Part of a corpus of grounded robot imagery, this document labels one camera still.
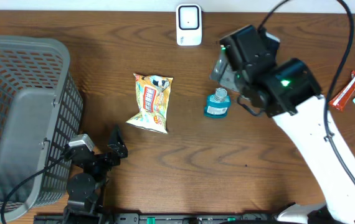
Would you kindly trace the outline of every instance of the wooden table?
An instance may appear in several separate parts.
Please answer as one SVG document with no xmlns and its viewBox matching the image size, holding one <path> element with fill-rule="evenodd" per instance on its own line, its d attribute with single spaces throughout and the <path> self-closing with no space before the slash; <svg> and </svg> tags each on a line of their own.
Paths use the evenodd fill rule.
<svg viewBox="0 0 355 224">
<path fill-rule="evenodd" d="M 85 99 L 82 129 L 99 151 L 107 150 L 112 128 L 120 125 L 129 157 L 110 172 L 107 206 L 143 213 L 240 213 L 323 201 L 301 155 L 271 119 L 254 118 L 238 105 L 224 119 L 203 115 L 206 96 L 217 88 L 208 76 L 218 39 L 264 16 L 203 13 L 197 47 L 176 44 L 172 12 L 0 11 L 0 34 L 50 37 L 68 47 L 70 71 Z M 346 16 L 276 14 L 267 28 L 282 40 L 278 61 L 304 60 L 326 93 L 348 41 Z M 337 92 L 352 69 L 355 40 Z M 174 77 L 168 135 L 125 124 L 138 112 L 133 72 Z M 355 155 L 355 105 L 332 112 Z M 32 223 L 37 213 L 62 213 L 66 201 L 67 195 L 32 209 L 16 223 Z"/>
</svg>

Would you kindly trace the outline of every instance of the red candy wrapper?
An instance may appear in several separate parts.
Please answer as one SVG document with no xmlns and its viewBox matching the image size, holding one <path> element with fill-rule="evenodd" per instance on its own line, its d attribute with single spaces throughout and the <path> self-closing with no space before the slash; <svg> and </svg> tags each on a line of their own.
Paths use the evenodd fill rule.
<svg viewBox="0 0 355 224">
<path fill-rule="evenodd" d="M 344 111 L 344 107 L 351 97 L 352 93 L 355 91 L 355 71 L 351 72 L 352 80 L 346 87 L 341 90 L 328 104 L 333 108 L 340 111 Z"/>
</svg>

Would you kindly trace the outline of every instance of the white wall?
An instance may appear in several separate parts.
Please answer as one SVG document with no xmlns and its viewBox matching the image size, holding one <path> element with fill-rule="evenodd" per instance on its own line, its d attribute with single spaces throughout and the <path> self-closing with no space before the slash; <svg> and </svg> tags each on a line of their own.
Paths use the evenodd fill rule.
<svg viewBox="0 0 355 224">
<path fill-rule="evenodd" d="M 355 0 L 345 0 L 355 13 Z M 175 11 L 180 3 L 197 3 L 204 12 L 267 12 L 280 0 L 0 0 L 0 9 Z M 294 0 L 280 12 L 344 12 L 335 0 Z"/>
</svg>

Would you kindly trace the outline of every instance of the bottle label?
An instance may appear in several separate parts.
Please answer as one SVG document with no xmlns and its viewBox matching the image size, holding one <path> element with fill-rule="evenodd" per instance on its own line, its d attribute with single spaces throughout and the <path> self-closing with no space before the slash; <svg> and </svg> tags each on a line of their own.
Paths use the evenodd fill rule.
<svg viewBox="0 0 355 224">
<path fill-rule="evenodd" d="M 215 108 L 213 106 L 208 106 L 207 112 L 213 115 L 221 115 L 226 113 L 227 108 Z"/>
</svg>

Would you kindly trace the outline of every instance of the white electronic device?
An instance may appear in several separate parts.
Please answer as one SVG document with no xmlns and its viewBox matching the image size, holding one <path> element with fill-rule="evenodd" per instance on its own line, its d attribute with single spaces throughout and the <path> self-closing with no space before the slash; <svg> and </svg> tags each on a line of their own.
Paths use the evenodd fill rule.
<svg viewBox="0 0 355 224">
<path fill-rule="evenodd" d="M 180 46 L 201 44 L 201 7 L 197 4 L 180 4 L 176 8 L 176 42 Z"/>
</svg>

